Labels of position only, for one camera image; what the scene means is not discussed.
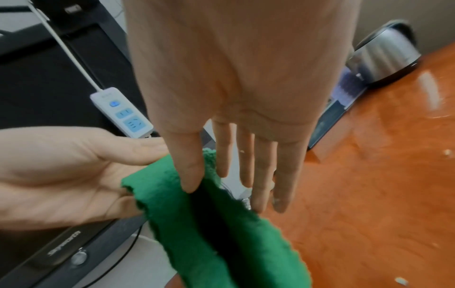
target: wooden table top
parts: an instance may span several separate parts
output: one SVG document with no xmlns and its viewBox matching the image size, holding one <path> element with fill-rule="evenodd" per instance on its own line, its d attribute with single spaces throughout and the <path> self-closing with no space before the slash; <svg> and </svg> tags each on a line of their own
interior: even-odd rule
<svg viewBox="0 0 455 288">
<path fill-rule="evenodd" d="M 282 230 L 315 288 L 455 287 L 455 44 L 359 99 L 308 153 Z"/>
</svg>

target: green fabric pouch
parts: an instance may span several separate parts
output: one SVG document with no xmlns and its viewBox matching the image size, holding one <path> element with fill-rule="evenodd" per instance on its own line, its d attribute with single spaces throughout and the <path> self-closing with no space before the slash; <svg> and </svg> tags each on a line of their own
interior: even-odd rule
<svg viewBox="0 0 455 288">
<path fill-rule="evenodd" d="M 168 155 L 124 178 L 187 288 L 309 288 L 299 254 L 278 229 L 220 188 L 216 153 L 192 194 Z"/>
</svg>

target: stainless steel kettle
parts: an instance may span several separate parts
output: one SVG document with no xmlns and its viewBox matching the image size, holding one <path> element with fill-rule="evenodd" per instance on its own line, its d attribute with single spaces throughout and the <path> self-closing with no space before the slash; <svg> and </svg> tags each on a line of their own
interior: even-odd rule
<svg viewBox="0 0 455 288">
<path fill-rule="evenodd" d="M 383 86 L 416 68 L 421 54 L 406 21 L 390 21 L 362 40 L 346 66 L 367 85 Z"/>
</svg>

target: kettle base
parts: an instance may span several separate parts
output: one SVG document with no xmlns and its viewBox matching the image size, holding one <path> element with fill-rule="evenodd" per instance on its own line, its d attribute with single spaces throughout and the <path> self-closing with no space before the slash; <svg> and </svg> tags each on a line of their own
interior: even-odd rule
<svg viewBox="0 0 455 288">
<path fill-rule="evenodd" d="M 419 63 L 419 59 L 417 59 L 416 61 L 412 62 L 411 64 L 409 64 L 408 66 L 404 67 L 403 69 L 393 73 L 392 75 L 389 75 L 381 80 L 378 80 L 376 82 L 373 82 L 373 83 L 370 83 L 368 84 L 368 88 L 369 89 L 376 89 L 376 88 L 381 88 L 381 87 L 384 87 L 386 85 L 389 85 L 401 78 L 403 78 L 404 76 L 408 75 L 409 73 L 411 73 L 412 71 L 414 71 L 417 66 L 418 66 L 418 63 Z"/>
</svg>

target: gray wall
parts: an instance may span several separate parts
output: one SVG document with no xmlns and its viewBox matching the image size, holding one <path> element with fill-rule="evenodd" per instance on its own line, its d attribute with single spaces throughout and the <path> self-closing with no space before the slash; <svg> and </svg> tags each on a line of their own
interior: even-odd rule
<svg viewBox="0 0 455 288">
<path fill-rule="evenodd" d="M 423 54 L 455 41 L 455 0 L 363 0 L 354 46 L 393 19 L 410 22 Z"/>
</svg>

